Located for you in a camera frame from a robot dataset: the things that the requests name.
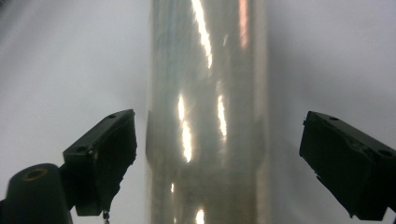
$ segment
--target gray surface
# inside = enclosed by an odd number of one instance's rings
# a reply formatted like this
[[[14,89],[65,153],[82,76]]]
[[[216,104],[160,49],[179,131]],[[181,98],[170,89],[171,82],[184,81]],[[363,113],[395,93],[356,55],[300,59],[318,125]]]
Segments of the gray surface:
[[[350,220],[298,156],[307,110],[396,147],[396,3],[268,1],[274,223]],[[19,170],[60,165],[103,116],[136,110],[139,156],[113,223],[144,223],[148,1],[15,1],[0,25],[0,194]],[[391,223],[393,212],[384,223]],[[75,223],[101,223],[75,217]]]

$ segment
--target screw hole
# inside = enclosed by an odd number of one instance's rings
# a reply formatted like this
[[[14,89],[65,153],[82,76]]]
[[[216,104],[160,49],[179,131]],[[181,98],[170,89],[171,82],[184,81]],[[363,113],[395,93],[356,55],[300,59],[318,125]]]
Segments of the screw hole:
[[[24,175],[23,180],[27,181],[27,182],[34,181],[34,180],[37,180],[38,178],[41,178],[41,176],[46,175],[46,174],[47,174],[46,168],[38,167],[32,171],[29,171],[26,175]]]
[[[379,150],[378,152],[381,153],[384,156],[387,156],[387,157],[391,157],[392,156],[392,153],[389,152],[389,151],[386,151],[386,150]]]

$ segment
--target black plastic part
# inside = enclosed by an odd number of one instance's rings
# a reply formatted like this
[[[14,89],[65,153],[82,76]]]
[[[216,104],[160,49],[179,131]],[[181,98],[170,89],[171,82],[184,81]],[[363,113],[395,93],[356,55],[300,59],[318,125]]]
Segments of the black plastic part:
[[[2,212],[2,224],[72,223],[58,167],[38,164],[14,175]]]
[[[396,197],[396,152],[332,116],[308,112],[300,155],[351,216],[382,220]]]
[[[4,200],[0,201],[0,224],[3,223],[3,207],[4,207]]]
[[[110,211],[120,182],[136,156],[134,111],[121,111],[102,119],[64,151],[61,167],[68,206],[79,216]]]

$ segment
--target glass cylinder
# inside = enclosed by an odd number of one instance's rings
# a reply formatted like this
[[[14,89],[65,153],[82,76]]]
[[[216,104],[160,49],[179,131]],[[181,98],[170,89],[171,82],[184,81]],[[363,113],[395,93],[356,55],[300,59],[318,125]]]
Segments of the glass cylinder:
[[[270,223],[262,0],[153,0],[151,224]]]

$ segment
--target robotic arm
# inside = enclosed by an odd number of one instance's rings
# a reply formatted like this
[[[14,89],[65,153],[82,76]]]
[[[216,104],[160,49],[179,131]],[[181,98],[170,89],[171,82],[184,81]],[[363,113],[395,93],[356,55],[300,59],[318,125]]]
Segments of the robotic arm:
[[[109,115],[64,151],[64,165],[43,163],[14,175],[0,202],[0,224],[69,224],[108,212],[136,155],[134,111]]]
[[[308,112],[300,155],[351,216],[396,211],[396,151],[335,117]]]

